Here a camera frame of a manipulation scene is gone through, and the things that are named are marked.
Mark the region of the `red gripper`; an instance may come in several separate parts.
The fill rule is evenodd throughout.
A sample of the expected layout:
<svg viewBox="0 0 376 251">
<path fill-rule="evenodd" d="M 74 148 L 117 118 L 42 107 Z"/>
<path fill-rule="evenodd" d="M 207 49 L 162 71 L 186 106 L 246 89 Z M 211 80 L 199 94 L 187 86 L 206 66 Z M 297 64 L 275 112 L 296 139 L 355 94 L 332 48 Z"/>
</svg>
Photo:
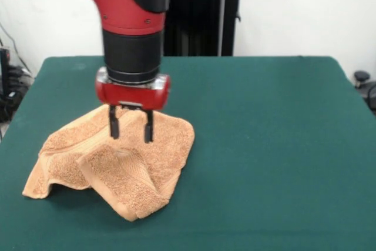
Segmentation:
<svg viewBox="0 0 376 251">
<path fill-rule="evenodd" d="M 109 79 L 107 69 L 99 68 L 95 88 L 98 99 L 109 106 L 109 129 L 113 139 L 119 138 L 119 121 L 116 106 L 143 109 L 146 114 L 145 143 L 153 142 L 153 111 L 163 109 L 171 87 L 169 75 L 158 74 L 151 82 L 143 85 L 120 85 Z"/>
</svg>

